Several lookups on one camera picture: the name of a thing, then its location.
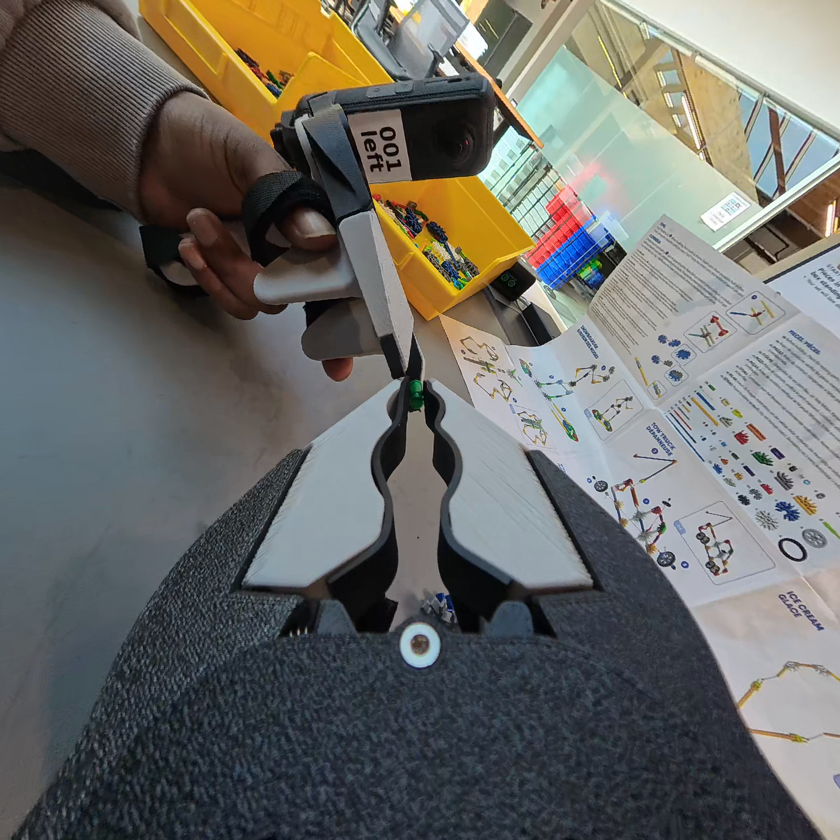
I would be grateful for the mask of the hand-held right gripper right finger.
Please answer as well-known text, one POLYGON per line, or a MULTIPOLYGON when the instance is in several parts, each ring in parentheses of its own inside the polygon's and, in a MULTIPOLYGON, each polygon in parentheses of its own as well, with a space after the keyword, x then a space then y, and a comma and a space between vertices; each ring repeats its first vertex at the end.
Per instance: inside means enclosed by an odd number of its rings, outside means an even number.
POLYGON ((446 489, 437 565, 456 607, 594 588, 531 452, 437 381, 424 384, 433 465, 446 489))

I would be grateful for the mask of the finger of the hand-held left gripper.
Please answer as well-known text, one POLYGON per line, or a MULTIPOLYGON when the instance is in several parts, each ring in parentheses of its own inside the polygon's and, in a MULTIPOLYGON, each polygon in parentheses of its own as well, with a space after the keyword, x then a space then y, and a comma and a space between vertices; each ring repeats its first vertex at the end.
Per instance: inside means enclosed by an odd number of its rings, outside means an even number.
POLYGON ((393 379, 424 378, 424 357, 414 334, 414 318, 374 209, 339 224, 361 299, 371 321, 375 346, 393 379))

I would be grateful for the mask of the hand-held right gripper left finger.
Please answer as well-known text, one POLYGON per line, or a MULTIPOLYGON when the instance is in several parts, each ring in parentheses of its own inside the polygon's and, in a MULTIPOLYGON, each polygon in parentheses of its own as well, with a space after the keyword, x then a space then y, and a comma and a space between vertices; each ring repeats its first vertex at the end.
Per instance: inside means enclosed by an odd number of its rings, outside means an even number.
POLYGON ((393 381, 305 450, 242 588, 372 607, 396 576, 387 479, 406 447, 408 381, 393 381))

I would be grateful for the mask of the blue grey toy connector cluster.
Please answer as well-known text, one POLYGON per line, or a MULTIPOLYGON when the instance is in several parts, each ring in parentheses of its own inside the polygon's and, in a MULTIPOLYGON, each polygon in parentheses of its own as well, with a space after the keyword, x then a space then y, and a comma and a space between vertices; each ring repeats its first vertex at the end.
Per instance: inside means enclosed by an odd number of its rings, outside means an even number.
POLYGON ((426 591, 423 594, 421 613, 449 629, 459 628, 453 599, 446 592, 426 591))

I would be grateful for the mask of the yellow parts bin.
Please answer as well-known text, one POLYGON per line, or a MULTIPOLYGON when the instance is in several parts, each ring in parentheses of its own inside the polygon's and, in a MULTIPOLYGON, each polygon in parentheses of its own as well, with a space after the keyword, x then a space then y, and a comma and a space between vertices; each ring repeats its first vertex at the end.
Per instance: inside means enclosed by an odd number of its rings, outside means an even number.
POLYGON ((374 193, 398 203, 415 201, 479 268, 477 278, 455 290, 374 201, 406 297, 426 320, 487 287, 533 247, 532 239, 476 176, 376 184, 371 186, 374 193))
POLYGON ((339 15, 316 1, 140 1, 140 15, 205 89, 265 140, 301 97, 389 84, 339 15), (294 73, 275 100, 235 55, 294 73))

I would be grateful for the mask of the person's left hand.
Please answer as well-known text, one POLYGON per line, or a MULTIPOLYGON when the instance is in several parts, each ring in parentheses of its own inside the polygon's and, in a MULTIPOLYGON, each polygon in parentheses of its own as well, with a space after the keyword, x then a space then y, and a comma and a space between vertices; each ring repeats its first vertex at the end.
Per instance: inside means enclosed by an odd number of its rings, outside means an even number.
POLYGON ((174 228, 185 269, 229 315, 251 320, 285 306, 257 299, 260 266, 226 229, 245 195, 268 174, 290 171, 269 143, 212 101, 180 92, 158 112, 143 147, 142 220, 174 228))

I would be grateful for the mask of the pile of toy pieces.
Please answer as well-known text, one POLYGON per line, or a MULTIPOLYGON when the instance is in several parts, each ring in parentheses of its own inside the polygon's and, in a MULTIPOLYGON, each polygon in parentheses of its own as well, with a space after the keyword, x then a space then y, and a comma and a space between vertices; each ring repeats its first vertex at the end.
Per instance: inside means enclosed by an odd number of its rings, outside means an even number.
POLYGON ((461 291, 478 277, 480 270, 477 265, 460 246, 451 243, 445 229, 415 201, 398 203, 379 193, 374 193, 372 197, 452 288, 461 291))

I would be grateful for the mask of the wooden office table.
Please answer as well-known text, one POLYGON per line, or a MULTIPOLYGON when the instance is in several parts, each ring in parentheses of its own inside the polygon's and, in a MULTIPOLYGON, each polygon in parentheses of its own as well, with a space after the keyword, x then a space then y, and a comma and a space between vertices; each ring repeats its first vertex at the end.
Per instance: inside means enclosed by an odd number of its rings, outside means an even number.
POLYGON ((487 69, 485 69, 478 59, 474 58, 467 50, 467 48, 459 40, 455 43, 454 52, 457 55, 458 63, 470 71, 482 76, 488 80, 491 89, 496 98, 496 110, 500 115, 498 126, 493 131, 493 147, 495 148, 503 139, 504 135, 510 129, 515 130, 516 134, 525 139, 534 149, 542 151, 544 143, 539 136, 531 129, 526 120, 521 116, 516 106, 506 96, 501 89, 501 81, 494 78, 487 69))

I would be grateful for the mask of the black digital clock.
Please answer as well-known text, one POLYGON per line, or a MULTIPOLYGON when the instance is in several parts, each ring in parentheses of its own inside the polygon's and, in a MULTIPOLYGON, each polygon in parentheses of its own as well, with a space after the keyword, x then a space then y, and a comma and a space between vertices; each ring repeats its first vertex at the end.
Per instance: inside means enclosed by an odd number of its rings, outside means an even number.
POLYGON ((500 302, 515 303, 538 280, 535 269, 525 259, 519 258, 504 269, 489 285, 489 289, 500 302))

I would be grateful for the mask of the small black device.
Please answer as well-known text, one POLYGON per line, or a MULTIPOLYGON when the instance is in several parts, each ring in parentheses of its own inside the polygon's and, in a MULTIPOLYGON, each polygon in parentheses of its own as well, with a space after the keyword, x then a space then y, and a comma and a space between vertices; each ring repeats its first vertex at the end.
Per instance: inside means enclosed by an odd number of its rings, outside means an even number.
POLYGON ((548 312, 529 301, 522 306, 519 318, 534 346, 539 347, 550 343, 559 338, 563 332, 548 312))

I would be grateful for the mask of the small heap of toy pieces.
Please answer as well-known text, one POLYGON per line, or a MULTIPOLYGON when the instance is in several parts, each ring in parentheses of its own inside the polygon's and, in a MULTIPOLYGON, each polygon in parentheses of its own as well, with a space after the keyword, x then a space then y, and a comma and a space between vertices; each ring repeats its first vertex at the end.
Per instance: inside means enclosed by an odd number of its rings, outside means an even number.
POLYGON ((256 59, 241 48, 235 48, 234 53, 275 100, 280 99, 295 76, 294 73, 285 70, 275 72, 268 68, 264 69, 256 59))

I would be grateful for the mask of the red blue stacked bins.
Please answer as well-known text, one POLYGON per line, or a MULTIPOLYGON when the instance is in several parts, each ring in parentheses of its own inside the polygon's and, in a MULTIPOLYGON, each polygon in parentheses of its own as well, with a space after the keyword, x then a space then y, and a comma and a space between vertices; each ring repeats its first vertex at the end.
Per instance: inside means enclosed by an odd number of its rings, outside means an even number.
POLYGON ((596 293, 627 256, 625 248, 567 185, 545 212, 544 232, 528 256, 538 279, 552 291, 576 285, 596 293))

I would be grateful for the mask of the fold-out toy instruction sheet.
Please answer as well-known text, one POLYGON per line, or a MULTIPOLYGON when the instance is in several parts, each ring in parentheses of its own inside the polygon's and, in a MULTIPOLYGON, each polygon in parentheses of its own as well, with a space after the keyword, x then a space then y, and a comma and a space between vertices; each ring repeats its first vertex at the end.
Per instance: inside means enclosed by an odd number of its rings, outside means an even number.
POLYGON ((440 320, 476 409, 656 562, 838 838, 838 338, 668 217, 550 343, 440 320))

